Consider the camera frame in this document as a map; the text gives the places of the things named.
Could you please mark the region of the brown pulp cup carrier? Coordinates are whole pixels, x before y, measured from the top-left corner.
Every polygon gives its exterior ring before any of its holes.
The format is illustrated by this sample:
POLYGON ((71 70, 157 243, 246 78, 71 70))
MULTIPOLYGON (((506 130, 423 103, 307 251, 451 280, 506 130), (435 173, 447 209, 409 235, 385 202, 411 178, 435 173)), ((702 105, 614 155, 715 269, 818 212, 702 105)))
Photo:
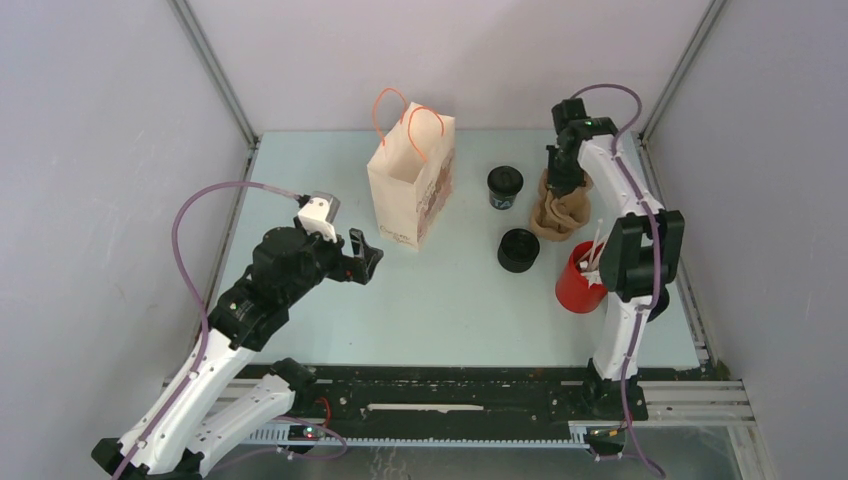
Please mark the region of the brown pulp cup carrier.
POLYGON ((540 177, 539 198, 533 205, 529 230, 537 237, 550 242, 564 242, 588 224, 591 217, 589 192, 593 187, 591 178, 585 174, 585 185, 556 198, 548 188, 548 170, 540 177))

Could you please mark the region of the black coffee cup lid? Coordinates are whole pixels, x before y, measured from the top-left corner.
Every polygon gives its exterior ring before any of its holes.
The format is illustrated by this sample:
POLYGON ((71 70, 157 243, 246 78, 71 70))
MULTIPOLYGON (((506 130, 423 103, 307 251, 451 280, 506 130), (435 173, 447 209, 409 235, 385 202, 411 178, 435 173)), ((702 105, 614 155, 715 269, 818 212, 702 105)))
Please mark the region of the black coffee cup lid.
POLYGON ((487 175, 487 186, 499 195, 516 195, 524 185, 523 175, 516 168, 502 165, 493 168, 487 175))

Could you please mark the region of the dark takeout coffee cup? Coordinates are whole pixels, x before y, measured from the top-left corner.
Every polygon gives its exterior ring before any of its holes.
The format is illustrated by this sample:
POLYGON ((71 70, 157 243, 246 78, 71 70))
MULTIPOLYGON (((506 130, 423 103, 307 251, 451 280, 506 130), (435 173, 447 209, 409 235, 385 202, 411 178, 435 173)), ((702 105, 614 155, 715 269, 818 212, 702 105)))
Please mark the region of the dark takeout coffee cup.
POLYGON ((508 210, 515 204, 516 197, 520 191, 520 186, 490 186, 488 196, 489 204, 496 210, 508 210))

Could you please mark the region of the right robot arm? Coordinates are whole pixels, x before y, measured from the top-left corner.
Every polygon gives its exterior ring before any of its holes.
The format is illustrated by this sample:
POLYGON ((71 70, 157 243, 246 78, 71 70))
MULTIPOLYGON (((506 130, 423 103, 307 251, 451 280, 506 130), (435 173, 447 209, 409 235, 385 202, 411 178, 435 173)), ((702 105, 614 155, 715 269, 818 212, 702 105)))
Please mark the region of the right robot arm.
POLYGON ((578 95, 552 109, 555 144, 548 146, 546 187, 556 200, 594 186, 614 222, 590 254, 607 291, 606 317, 587 367, 581 402, 591 416, 630 421, 640 415, 636 362, 645 326, 668 306, 685 220, 666 209, 619 147, 623 129, 591 117, 578 95))

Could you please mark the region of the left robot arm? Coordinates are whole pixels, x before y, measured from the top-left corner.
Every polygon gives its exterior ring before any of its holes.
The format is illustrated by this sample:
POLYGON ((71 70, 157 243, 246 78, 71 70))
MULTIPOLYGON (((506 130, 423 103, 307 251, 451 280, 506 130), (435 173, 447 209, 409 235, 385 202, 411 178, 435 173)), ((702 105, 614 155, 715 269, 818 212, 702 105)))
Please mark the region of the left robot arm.
POLYGON ((234 377, 289 320, 290 308, 323 280, 367 284, 382 260, 358 229, 344 241, 300 224, 268 231, 252 262, 218 299, 177 378, 156 404, 119 438, 104 438, 93 460, 114 479, 202 479, 249 434, 272 418, 304 416, 316 403, 314 375, 285 358, 250 392, 209 413, 234 377))

